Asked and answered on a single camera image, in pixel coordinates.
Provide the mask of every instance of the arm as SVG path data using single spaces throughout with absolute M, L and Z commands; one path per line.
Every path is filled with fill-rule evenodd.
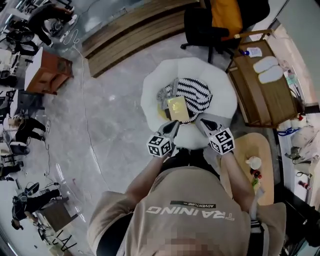
M 128 186 L 125 194 L 132 198 L 136 204 L 146 197 L 156 180 L 165 157 L 153 157 L 143 171 L 135 177 L 135 179 Z
M 255 191 L 245 173 L 240 168 L 234 154 L 231 152 L 221 157 L 230 179 L 233 199 L 240 205 L 242 211 L 249 213 L 255 198 Z
M 25 216 L 27 216 L 29 219 L 31 219 L 33 222 L 37 223 L 38 222 L 38 218 L 35 217 L 32 213 L 30 213 L 29 211 L 25 211 L 24 212 Z
M 54 8 L 57 10 L 60 10 L 60 11 L 64 11 L 67 14 L 70 14 L 70 15 L 72 14 L 72 12 L 67 10 L 66 8 L 61 8 L 61 7 L 57 7 L 57 6 L 55 6 Z

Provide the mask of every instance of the white insole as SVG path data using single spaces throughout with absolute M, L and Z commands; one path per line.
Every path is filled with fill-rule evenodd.
M 283 69 L 279 66 L 272 66 L 267 71 L 259 74 L 261 84 L 267 84 L 279 80 L 284 74 Z
M 274 56 L 267 56 L 260 59 L 257 63 L 253 64 L 253 69 L 256 73 L 260 74 L 263 71 L 270 69 L 272 66 L 278 65 L 279 62 Z

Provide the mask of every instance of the office chair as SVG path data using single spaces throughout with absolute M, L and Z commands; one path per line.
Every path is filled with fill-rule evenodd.
M 221 38 L 229 36 L 227 28 L 212 27 L 212 12 L 210 0 L 204 0 L 206 8 L 188 8 L 184 13 L 184 28 L 187 43 L 181 45 L 185 50 L 188 46 L 208 46 L 208 63 L 212 62 L 213 50 L 219 54 L 227 52 L 232 59 L 234 53 L 230 49 L 236 49 L 240 39 L 222 41 Z M 257 4 L 254 0 L 237 0 L 241 19 L 242 31 L 265 19 L 270 13 L 268 0 L 261 0 Z

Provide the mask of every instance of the cable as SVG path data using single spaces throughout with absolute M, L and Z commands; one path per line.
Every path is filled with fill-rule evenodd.
M 48 173 L 45 173 L 44 176 L 48 176 L 51 172 L 51 169 L 50 169 L 50 153 L 49 153 L 49 144 L 48 144 L 48 147 L 47 147 L 47 143 L 46 141 L 44 141 L 44 147 L 46 149 L 46 151 L 48 152 L 48 167 L 49 167 L 49 172 Z
M 78 44 L 80 42 L 80 39 L 77 38 L 78 36 L 78 32 L 79 30 L 78 29 L 75 29 L 71 36 L 70 36 L 70 39 L 68 41 L 67 38 L 68 36 L 63 40 L 63 44 L 66 46 L 68 45 L 72 38 L 73 38 L 73 45 L 72 45 L 72 48 L 74 48 L 78 54 L 81 56 L 81 60 L 82 60 L 82 81 L 81 81 L 81 89 L 82 89 L 82 99 L 83 99 L 83 108 L 84 108 L 84 117 L 85 117 L 85 121 L 86 121 L 86 132 L 88 133 L 88 137 L 89 137 L 89 142 L 90 142 L 90 146 L 91 146 L 91 149 L 92 149 L 92 153 L 93 153 L 93 159 L 94 161 L 96 162 L 98 168 L 99 168 L 99 171 L 100 171 L 100 174 L 102 176 L 102 179 L 104 181 L 104 183 L 106 184 L 106 187 L 108 190 L 110 190 L 109 186 L 108 186 L 108 183 L 106 182 L 105 180 L 105 177 L 101 171 L 101 167 L 100 167 L 100 164 L 99 164 L 99 161 L 98 161 L 98 158 L 97 158 L 97 154 L 95 152 L 95 149 L 93 147 L 93 143 L 92 143 L 92 139 L 91 139 L 91 135 L 90 135 L 90 132 L 89 132 L 89 121 L 88 121 L 88 117 L 87 117 L 87 108 L 86 108 L 86 101 L 85 101 L 85 90 L 84 90 L 84 84 L 85 84 L 85 57 L 81 54 L 81 52 L 77 49 L 76 47 L 76 44 Z
M 45 190 L 45 189 L 47 189 L 47 188 L 49 188 L 49 187 L 51 187 L 51 186 L 55 186 L 57 189 L 60 189 L 60 188 L 61 188 L 61 184 L 60 184 L 60 183 L 58 183 L 58 182 L 51 182 L 51 183 L 47 184 L 45 187 L 40 188 L 39 191 L 43 191 L 43 190 Z
M 304 173 L 304 172 L 302 172 L 302 171 L 298 171 L 298 172 L 295 174 L 295 176 L 297 176 L 297 177 L 301 177 L 302 175 L 306 175 L 306 176 L 308 176 L 309 178 L 312 177 L 312 174 L 311 174 L 311 173 L 306 174 L 306 173 Z
M 29 183 L 32 183 L 33 185 L 35 184 L 34 182 L 30 181 L 30 182 L 28 182 L 28 183 L 26 184 L 26 186 L 25 186 L 26 188 L 28 187 Z

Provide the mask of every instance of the wooden desk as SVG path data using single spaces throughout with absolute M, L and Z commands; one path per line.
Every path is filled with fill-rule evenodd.
M 250 174 L 250 166 L 246 160 L 252 156 L 261 159 L 261 172 L 262 179 L 260 180 L 261 186 L 264 189 L 264 195 L 258 200 L 259 205 L 267 206 L 274 203 L 274 169 L 272 165 L 271 150 L 268 140 L 260 133 L 248 133 L 240 138 L 234 140 L 235 149 L 234 156 L 240 165 L 241 169 L 248 177 L 250 182 L 254 179 Z M 232 197 L 230 180 L 224 162 L 221 162 L 221 183 L 230 197 Z
M 64 205 L 68 200 L 69 198 L 66 197 L 62 200 L 53 201 L 47 204 L 44 209 L 39 210 L 39 213 L 47 220 L 55 232 L 58 232 L 78 217 L 78 214 L 71 217 L 68 213 Z
M 39 49 L 25 71 L 24 90 L 31 93 L 57 95 L 57 90 L 73 78 L 72 61 Z
M 237 92 L 242 115 L 248 126 L 276 128 L 297 116 L 297 108 L 286 78 L 262 84 L 253 65 L 266 56 L 275 56 L 266 40 L 240 44 L 239 49 L 259 47 L 262 57 L 243 56 L 236 52 L 227 72 Z

